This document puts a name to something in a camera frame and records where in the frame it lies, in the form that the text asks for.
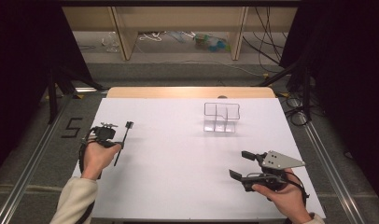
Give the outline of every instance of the sleeve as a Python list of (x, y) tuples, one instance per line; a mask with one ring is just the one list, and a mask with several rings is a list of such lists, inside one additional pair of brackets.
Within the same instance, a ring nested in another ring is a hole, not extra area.
[(91, 210), (97, 195), (94, 180), (72, 177), (64, 186), (50, 223), (91, 223)]
[(312, 221), (305, 222), (303, 224), (324, 224), (323, 218), (321, 218), (318, 214), (311, 213)]

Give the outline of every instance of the human hand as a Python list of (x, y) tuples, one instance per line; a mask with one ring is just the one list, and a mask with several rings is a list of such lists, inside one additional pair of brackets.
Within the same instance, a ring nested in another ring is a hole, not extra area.
[[(285, 169), (285, 171), (294, 174), (291, 169)], [(300, 184), (300, 180), (294, 175), (287, 174), (287, 177), (288, 180)], [(296, 186), (287, 184), (285, 188), (273, 191), (265, 186), (255, 184), (252, 189), (274, 202), (280, 213), (288, 217), (292, 223), (300, 224), (312, 220), (303, 204), (302, 192)]]
[(114, 155), (121, 149), (120, 144), (105, 148), (97, 142), (88, 144), (84, 156), (84, 171), (81, 178), (96, 180), (103, 169), (114, 159)]

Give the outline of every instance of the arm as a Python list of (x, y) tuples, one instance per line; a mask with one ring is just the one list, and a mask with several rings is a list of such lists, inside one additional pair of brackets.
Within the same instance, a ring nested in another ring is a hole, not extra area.
[[(293, 174), (291, 169), (286, 169), (286, 172)], [(294, 175), (288, 175), (288, 179), (300, 184)], [(320, 216), (308, 213), (302, 201), (301, 191), (293, 185), (288, 184), (279, 191), (273, 191), (257, 184), (253, 185), (252, 189), (271, 199), (280, 213), (287, 216), (294, 224), (324, 224)]]
[(72, 177), (68, 180), (50, 223), (76, 223), (82, 218), (84, 223), (91, 222), (90, 213), (97, 195), (96, 179), (119, 150), (119, 144), (110, 148), (104, 148), (95, 142), (88, 144), (81, 178)]

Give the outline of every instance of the black device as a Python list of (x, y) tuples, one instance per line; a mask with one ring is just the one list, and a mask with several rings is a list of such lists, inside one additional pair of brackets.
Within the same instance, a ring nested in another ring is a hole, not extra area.
[[(91, 128), (86, 136), (81, 140), (81, 147), (79, 149), (78, 153), (78, 163), (79, 163), (79, 170), (81, 173), (84, 171), (84, 156), (85, 156), (85, 150), (88, 146), (89, 143), (91, 142), (97, 142), (101, 146), (108, 148), (108, 147), (113, 147), (116, 144), (120, 144), (121, 148), (123, 149), (126, 136), (128, 134), (129, 129), (133, 127), (133, 122), (127, 121), (126, 122), (126, 133), (125, 136), (123, 137), (122, 142), (112, 142), (112, 139), (114, 138), (114, 135), (116, 131), (113, 129), (113, 127), (118, 127), (117, 125), (111, 124), (111, 123), (104, 123), (102, 122), (102, 127), (95, 126)], [(119, 158), (119, 154), (116, 158), (116, 161), (114, 163), (114, 166), (117, 164), (117, 160)]]
[(306, 198), (308, 198), (309, 195), (306, 194), (302, 183), (297, 184), (289, 180), (288, 175), (294, 174), (285, 171), (286, 168), (304, 166), (304, 161), (298, 161), (275, 151), (269, 151), (263, 154), (253, 154), (248, 151), (242, 151), (242, 157), (251, 161), (257, 160), (262, 170), (262, 173), (251, 173), (246, 177), (242, 177), (241, 174), (230, 170), (230, 177), (241, 182), (246, 192), (254, 191), (251, 188), (254, 184), (263, 185), (275, 191), (285, 188), (287, 184), (292, 184), (301, 190), (303, 203), (306, 203)]

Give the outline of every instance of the white tabletop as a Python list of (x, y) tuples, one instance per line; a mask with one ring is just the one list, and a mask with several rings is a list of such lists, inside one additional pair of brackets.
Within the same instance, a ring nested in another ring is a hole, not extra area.
[[(204, 103), (240, 105), (235, 133), (204, 132)], [(246, 221), (284, 218), (256, 192), (245, 192), (229, 169), (261, 172), (241, 151), (301, 155), (277, 99), (104, 99), (93, 126), (134, 122), (117, 166), (98, 180), (93, 217), (123, 220)], [(308, 211), (325, 217), (305, 167), (293, 169), (310, 198)], [(73, 175), (79, 176), (78, 166)]]

